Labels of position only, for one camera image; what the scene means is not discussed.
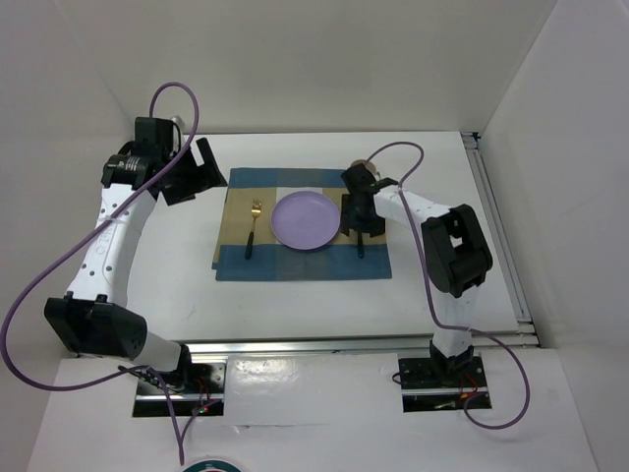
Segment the purple plastic plate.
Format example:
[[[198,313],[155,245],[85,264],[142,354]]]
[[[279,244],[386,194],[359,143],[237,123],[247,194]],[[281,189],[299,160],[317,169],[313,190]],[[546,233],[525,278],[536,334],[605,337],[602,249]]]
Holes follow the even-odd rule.
[[[276,240],[290,249],[317,250],[336,237],[340,228],[340,210],[322,193],[298,191],[276,203],[270,227]]]

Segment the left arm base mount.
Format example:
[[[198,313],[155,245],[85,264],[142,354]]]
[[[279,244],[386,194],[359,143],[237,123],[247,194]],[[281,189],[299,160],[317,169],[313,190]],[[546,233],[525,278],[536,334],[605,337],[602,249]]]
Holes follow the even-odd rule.
[[[192,378],[179,386],[168,384],[173,411],[177,417],[219,417],[225,408],[227,364],[214,362],[196,364]],[[147,372],[134,374],[137,388],[132,416],[134,418],[165,418],[170,415],[167,400],[157,378]]]

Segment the beige plastic cup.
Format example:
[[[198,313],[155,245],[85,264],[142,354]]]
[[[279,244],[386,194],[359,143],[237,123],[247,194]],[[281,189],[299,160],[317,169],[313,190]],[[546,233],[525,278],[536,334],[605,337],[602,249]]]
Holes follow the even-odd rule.
[[[364,165],[366,169],[368,170],[368,172],[374,177],[375,180],[380,179],[380,173],[373,162],[367,161],[366,159],[357,159],[357,160],[354,160],[350,164],[351,167],[354,167],[357,165]]]

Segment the gold fork green handle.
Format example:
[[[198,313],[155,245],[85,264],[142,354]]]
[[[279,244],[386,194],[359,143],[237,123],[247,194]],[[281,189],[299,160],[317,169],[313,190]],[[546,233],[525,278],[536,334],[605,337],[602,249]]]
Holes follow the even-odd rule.
[[[258,199],[253,200],[252,208],[251,208],[252,223],[251,223],[250,232],[249,232],[247,245],[246,245],[246,249],[245,249],[245,259],[247,261],[253,255],[253,247],[254,247],[254,240],[255,240],[256,225],[257,225],[257,220],[258,220],[258,218],[261,215],[261,210],[262,210],[262,202],[261,202],[261,200],[258,200]]]

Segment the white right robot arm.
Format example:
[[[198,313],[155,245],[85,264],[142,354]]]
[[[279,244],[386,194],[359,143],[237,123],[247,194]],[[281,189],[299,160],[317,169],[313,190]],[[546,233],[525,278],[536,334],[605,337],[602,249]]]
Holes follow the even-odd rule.
[[[469,321],[479,287],[493,265],[474,209],[446,206],[402,188],[391,178],[378,180],[363,163],[341,174],[347,193],[341,199],[340,232],[357,237],[385,233],[395,221],[412,231],[419,256],[430,316],[436,330],[429,344],[429,374],[440,385],[453,384],[471,363],[474,348]]]

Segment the gold knife green handle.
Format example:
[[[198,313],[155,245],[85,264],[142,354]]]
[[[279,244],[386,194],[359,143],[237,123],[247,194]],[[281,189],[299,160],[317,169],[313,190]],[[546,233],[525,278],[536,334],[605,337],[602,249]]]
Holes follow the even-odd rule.
[[[365,257],[365,244],[362,231],[357,231],[357,253],[360,259]]]

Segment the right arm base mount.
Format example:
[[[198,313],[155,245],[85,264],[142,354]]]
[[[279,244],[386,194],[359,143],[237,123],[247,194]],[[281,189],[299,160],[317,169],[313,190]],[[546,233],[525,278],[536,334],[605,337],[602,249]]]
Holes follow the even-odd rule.
[[[441,378],[429,358],[401,358],[391,380],[400,386],[403,411],[441,412],[490,409],[491,400],[483,360],[475,356],[470,365],[450,378]]]

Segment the blue beige checked cloth napkin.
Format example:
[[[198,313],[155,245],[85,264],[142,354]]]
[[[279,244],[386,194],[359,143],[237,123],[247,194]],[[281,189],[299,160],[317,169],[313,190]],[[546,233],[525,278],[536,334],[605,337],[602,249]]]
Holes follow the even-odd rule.
[[[230,170],[211,268],[218,281],[345,281],[392,277],[386,237],[364,237],[365,257],[357,253],[355,234],[338,234],[317,250],[298,251],[279,243],[270,227],[271,213],[283,197],[298,191],[319,192],[338,207],[346,193],[340,169],[237,167]],[[262,202],[253,255],[245,249],[253,200]]]

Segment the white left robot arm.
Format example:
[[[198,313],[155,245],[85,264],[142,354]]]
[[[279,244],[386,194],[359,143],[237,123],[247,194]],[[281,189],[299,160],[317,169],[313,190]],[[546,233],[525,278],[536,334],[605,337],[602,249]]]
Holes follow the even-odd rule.
[[[82,265],[61,298],[49,298],[44,316],[71,352],[146,365],[173,392],[209,374],[196,368],[188,347],[149,331],[128,310],[128,284],[143,228],[157,200],[170,206],[227,182],[208,140],[199,139],[202,163],[184,146],[181,118],[139,117],[135,136],[103,166],[102,231],[87,246]]]

